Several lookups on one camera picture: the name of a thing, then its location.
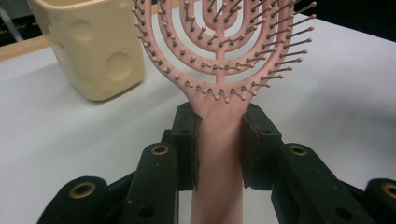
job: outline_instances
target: cream-colored cup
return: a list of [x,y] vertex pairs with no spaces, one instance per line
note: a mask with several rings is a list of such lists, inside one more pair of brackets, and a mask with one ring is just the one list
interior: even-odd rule
[[131,0],[27,0],[59,65],[88,99],[142,81],[142,47]]

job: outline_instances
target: white table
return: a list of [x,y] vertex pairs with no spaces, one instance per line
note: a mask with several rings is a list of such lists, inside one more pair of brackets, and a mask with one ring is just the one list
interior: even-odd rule
[[[253,103],[286,143],[313,148],[347,183],[364,189],[372,178],[396,179],[396,43],[312,24],[304,62]],[[145,66],[141,85],[93,103],[66,80],[51,49],[0,63],[1,223],[36,223],[77,177],[110,184],[135,170],[142,150],[161,140],[186,102],[147,58]],[[180,223],[188,223],[189,196],[181,193]],[[276,223],[270,192],[246,190],[245,223]]]

